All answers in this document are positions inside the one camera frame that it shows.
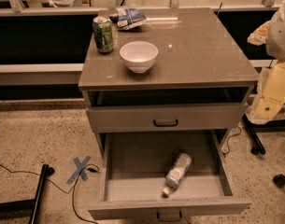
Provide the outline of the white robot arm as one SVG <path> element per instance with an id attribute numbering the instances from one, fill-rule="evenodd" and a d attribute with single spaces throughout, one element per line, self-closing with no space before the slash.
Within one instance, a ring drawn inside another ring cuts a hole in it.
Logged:
<path id="1" fill-rule="evenodd" d="M 263 125 L 273 120 L 285 106 L 285 1 L 273 15 L 252 32 L 247 41 L 266 44 L 266 52 L 277 63 L 263 68 L 259 75 L 257 94 L 246 114 L 250 122 Z"/>

